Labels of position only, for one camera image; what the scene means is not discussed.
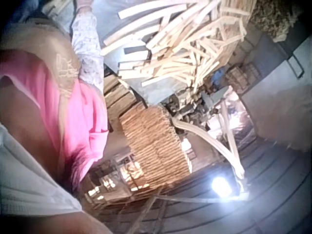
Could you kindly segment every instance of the person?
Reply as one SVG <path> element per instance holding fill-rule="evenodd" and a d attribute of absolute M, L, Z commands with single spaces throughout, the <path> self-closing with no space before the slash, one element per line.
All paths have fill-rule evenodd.
<path fill-rule="evenodd" d="M 108 135 L 92 1 L 76 0 L 71 43 L 34 23 L 1 37 L 0 211 L 11 231 L 21 221 L 24 233 L 110 233 L 71 195 Z"/>

